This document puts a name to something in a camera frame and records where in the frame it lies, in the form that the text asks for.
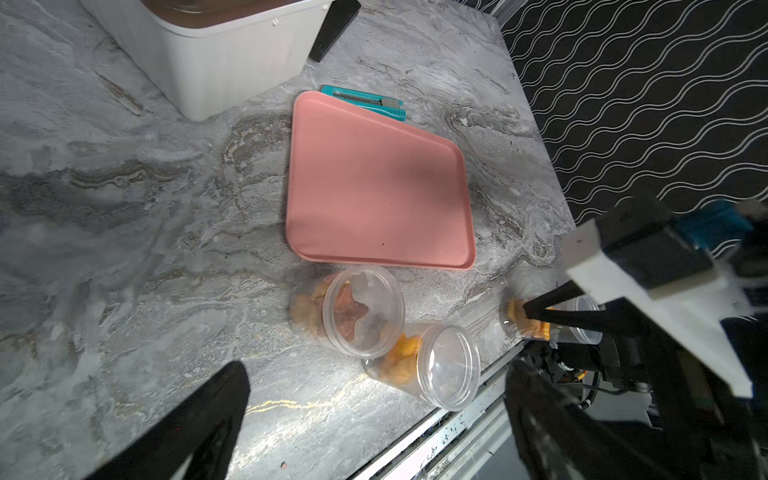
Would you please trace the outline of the clear jar yellow cookies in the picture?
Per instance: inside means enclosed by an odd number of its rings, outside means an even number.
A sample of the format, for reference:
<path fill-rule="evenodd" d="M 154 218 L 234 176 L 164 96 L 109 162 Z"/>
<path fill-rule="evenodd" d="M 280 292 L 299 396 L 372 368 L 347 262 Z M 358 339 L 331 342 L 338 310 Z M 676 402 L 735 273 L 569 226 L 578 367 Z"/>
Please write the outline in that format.
<path fill-rule="evenodd" d="M 463 327 L 447 323 L 406 324 L 384 356 L 363 366 L 374 380 L 453 412 L 471 404 L 480 385 L 475 340 Z"/>

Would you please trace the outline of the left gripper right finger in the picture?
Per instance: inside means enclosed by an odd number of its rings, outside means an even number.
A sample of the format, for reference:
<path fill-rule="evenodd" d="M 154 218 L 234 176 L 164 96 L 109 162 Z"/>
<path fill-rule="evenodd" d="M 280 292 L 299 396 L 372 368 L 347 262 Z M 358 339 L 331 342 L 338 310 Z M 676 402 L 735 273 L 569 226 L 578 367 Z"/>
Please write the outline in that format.
<path fill-rule="evenodd" d="M 522 360 L 507 369 L 504 403 L 518 454 L 532 479 L 670 479 L 662 432 L 631 421 L 598 421 Z"/>

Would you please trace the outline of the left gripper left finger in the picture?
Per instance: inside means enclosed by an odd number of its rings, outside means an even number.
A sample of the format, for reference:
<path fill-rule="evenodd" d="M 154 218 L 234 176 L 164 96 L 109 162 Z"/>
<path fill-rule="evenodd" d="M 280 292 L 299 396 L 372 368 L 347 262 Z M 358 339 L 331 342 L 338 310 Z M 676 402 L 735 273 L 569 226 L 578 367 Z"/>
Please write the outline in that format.
<path fill-rule="evenodd" d="M 207 382 L 89 475 L 91 479 L 224 479 L 241 431 L 250 383 L 240 361 L 224 365 Z"/>

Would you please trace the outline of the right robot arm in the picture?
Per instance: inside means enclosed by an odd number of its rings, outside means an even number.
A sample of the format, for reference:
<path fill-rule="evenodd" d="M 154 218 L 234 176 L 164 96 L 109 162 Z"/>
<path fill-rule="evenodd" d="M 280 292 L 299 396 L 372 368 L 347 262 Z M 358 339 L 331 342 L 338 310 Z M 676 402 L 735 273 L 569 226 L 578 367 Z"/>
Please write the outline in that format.
<path fill-rule="evenodd" d="M 506 317 L 554 343 L 612 394 L 647 393 L 656 423 L 587 414 L 595 384 L 558 383 L 532 361 L 504 403 L 534 479 L 763 479 L 767 475 L 767 204 L 676 214 L 624 201 L 562 244 L 567 281 Z"/>

